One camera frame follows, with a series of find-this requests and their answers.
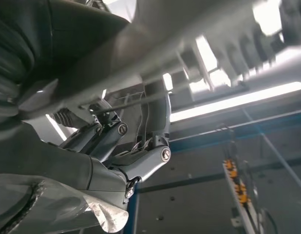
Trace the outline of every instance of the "bolt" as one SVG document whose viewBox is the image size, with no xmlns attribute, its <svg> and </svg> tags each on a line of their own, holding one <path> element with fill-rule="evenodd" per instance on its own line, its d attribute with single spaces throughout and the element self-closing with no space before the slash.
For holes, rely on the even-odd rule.
<svg viewBox="0 0 301 234">
<path fill-rule="evenodd" d="M 122 123 L 118 128 L 118 133 L 119 133 L 120 135 L 123 136 L 125 133 L 127 133 L 127 130 L 128 130 L 128 127 L 125 124 Z"/>
<path fill-rule="evenodd" d="M 125 197 L 126 197 L 126 198 L 130 198 L 130 197 L 131 197 L 132 195 L 133 195 L 133 189 L 128 190 L 128 191 L 125 193 Z"/>
<path fill-rule="evenodd" d="M 161 158 L 162 159 L 162 161 L 164 162 L 168 162 L 170 159 L 170 156 L 171 155 L 171 153 L 170 152 L 169 149 L 164 149 L 162 151 L 162 153 L 161 154 Z"/>
</svg>

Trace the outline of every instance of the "electrical cable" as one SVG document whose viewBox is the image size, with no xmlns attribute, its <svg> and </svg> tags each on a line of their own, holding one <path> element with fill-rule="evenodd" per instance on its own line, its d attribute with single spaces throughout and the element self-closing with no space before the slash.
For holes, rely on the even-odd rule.
<svg viewBox="0 0 301 234">
<path fill-rule="evenodd" d="M 271 213 L 270 213 L 267 209 L 263 209 L 263 212 L 267 215 L 267 217 L 271 222 L 273 228 L 274 229 L 275 234 L 279 234 L 277 225 L 276 221 L 272 217 Z"/>
</svg>

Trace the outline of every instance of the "fluorescent light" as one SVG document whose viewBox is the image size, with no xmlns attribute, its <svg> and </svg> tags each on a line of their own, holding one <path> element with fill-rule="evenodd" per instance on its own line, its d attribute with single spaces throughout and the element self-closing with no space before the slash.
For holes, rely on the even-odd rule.
<svg viewBox="0 0 301 234">
<path fill-rule="evenodd" d="M 254 19 L 260 24 L 263 33 L 271 36 L 282 29 L 279 13 L 280 3 L 281 0 L 264 0 L 253 6 Z"/>
<path fill-rule="evenodd" d="M 168 91 L 173 89 L 172 79 L 169 73 L 163 74 L 162 77 L 163 81 L 165 82 L 165 86 Z"/>
<path fill-rule="evenodd" d="M 106 89 L 103 90 L 102 99 L 104 99 L 105 96 L 106 96 Z"/>
<path fill-rule="evenodd" d="M 205 83 L 203 79 L 198 82 L 192 82 L 190 84 L 190 88 L 193 93 L 198 93 L 204 90 L 210 90 L 210 87 Z"/>
<path fill-rule="evenodd" d="M 230 79 L 223 70 L 216 70 L 210 74 L 210 79 L 214 87 L 227 85 L 230 87 Z"/>
<path fill-rule="evenodd" d="M 170 122 L 176 122 L 182 119 L 205 115 L 214 111 L 220 111 L 234 106 L 239 106 L 254 101 L 263 100 L 267 98 L 272 98 L 297 90 L 301 90 L 300 82 L 293 82 L 293 83 L 279 85 L 273 88 L 253 92 L 250 94 L 233 97 L 227 100 L 218 101 L 218 102 L 192 108 L 189 110 L 173 113 L 170 116 Z"/>
<path fill-rule="evenodd" d="M 196 38 L 196 44 L 207 71 L 210 72 L 217 67 L 217 60 L 204 36 Z"/>
<path fill-rule="evenodd" d="M 57 131 L 61 138 L 62 138 L 64 141 L 67 140 L 67 138 L 64 134 L 64 132 L 60 128 L 60 126 L 55 122 L 55 120 L 51 118 L 49 115 L 45 115 L 47 119 Z"/>
</svg>

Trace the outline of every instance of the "metal rod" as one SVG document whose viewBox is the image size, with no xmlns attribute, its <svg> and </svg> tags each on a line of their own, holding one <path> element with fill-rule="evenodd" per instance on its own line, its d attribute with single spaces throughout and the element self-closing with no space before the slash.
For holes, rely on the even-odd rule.
<svg viewBox="0 0 301 234">
<path fill-rule="evenodd" d="M 247 111 L 242 108 L 242 111 L 247 116 L 249 121 L 254 121 Z M 290 175 L 301 189 L 301 180 L 291 168 L 290 167 L 274 145 L 272 144 L 261 129 L 257 125 L 254 125 L 257 131 L 265 140 L 277 157 L 278 159 L 285 168 Z"/>
</svg>

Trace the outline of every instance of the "dark gray panel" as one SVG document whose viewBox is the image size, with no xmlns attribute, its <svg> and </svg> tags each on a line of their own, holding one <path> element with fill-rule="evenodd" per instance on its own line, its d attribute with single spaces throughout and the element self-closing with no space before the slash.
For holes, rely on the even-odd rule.
<svg viewBox="0 0 301 234">
<path fill-rule="evenodd" d="M 137 234 L 234 234 L 232 207 L 224 179 L 140 194 Z"/>
</svg>

